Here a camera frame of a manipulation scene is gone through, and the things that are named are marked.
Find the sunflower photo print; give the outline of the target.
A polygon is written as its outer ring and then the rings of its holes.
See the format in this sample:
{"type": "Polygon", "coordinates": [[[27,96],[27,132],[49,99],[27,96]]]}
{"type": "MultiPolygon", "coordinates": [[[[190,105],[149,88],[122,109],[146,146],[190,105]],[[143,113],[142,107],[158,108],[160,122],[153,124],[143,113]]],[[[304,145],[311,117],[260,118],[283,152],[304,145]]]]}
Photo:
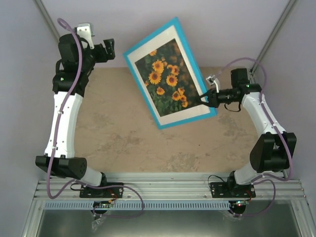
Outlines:
{"type": "Polygon", "coordinates": [[[175,39],[135,62],[158,114],[197,106],[198,91],[175,39]]]}

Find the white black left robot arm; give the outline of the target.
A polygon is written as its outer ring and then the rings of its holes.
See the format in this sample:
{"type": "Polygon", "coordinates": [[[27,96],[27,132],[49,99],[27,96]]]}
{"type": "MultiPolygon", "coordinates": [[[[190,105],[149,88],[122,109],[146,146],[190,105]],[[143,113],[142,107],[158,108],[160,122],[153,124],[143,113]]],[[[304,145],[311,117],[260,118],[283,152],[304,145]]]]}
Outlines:
{"type": "Polygon", "coordinates": [[[75,130],[85,88],[95,64],[115,58],[115,41],[106,39],[92,44],[78,34],[60,37],[58,49],[61,58],[56,62],[52,80],[54,115],[47,147],[35,164],[52,176],[71,178],[73,182],[91,186],[97,197],[108,192],[106,175],[87,165],[85,158],[75,156],[75,130]]]}

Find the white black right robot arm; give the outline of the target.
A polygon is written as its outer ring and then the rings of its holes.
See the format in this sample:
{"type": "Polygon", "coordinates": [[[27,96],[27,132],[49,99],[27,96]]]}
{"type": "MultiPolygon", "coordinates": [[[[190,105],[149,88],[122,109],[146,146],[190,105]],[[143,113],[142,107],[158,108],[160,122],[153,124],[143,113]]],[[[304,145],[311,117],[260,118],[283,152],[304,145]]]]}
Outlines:
{"type": "Polygon", "coordinates": [[[292,164],[297,138],[277,122],[265,101],[259,84],[251,83],[245,68],[231,71],[230,89],[221,89],[219,80],[209,76],[207,82],[213,87],[198,98],[198,103],[210,108],[237,102],[245,109],[258,134],[258,140],[249,155],[249,163],[232,171],[226,181],[210,182],[213,198],[253,198],[254,184],[273,173],[289,169],[292,164]]]}

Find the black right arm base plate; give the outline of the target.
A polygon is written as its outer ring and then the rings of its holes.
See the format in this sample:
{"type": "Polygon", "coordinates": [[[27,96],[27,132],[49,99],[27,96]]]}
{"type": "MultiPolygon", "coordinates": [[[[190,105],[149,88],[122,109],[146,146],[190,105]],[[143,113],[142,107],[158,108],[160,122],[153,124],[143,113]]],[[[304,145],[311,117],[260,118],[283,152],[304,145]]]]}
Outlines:
{"type": "Polygon", "coordinates": [[[209,183],[213,198],[255,198],[253,185],[230,185],[226,182],[209,183]]]}

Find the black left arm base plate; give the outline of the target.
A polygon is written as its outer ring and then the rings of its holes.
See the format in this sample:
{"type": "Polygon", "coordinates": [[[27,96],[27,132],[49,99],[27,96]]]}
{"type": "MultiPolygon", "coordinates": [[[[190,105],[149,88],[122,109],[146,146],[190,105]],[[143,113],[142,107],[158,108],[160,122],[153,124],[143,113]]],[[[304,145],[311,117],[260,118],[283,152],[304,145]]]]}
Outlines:
{"type": "Polygon", "coordinates": [[[79,197],[80,198],[110,198],[117,199],[122,198],[124,188],[121,187],[123,183],[111,182],[108,183],[110,186],[115,186],[107,189],[95,189],[90,187],[82,186],[80,189],[79,197]]]}

